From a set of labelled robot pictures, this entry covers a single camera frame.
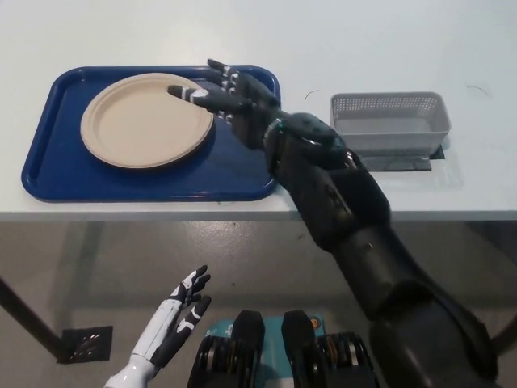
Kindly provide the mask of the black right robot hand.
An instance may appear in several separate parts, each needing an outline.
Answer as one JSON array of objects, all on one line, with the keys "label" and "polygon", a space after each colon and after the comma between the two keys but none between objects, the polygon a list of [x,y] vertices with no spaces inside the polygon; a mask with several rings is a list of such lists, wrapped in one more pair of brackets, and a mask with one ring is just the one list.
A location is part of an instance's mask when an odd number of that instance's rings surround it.
[{"label": "black right robot hand", "polygon": [[209,80],[216,89],[170,85],[167,93],[217,114],[229,122],[239,141],[251,150],[263,148],[263,136],[280,102],[257,78],[213,59]]}]

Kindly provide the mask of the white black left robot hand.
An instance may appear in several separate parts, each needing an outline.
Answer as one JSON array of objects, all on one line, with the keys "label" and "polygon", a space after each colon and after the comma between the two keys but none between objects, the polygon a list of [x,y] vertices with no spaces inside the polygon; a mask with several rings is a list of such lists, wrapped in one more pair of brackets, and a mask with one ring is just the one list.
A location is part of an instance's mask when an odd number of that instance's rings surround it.
[{"label": "white black left robot hand", "polygon": [[180,313],[192,302],[200,299],[198,292],[210,279],[207,270],[207,265],[197,268],[178,284],[167,299],[162,301],[132,350],[133,355],[142,356],[147,361],[151,360]]}]

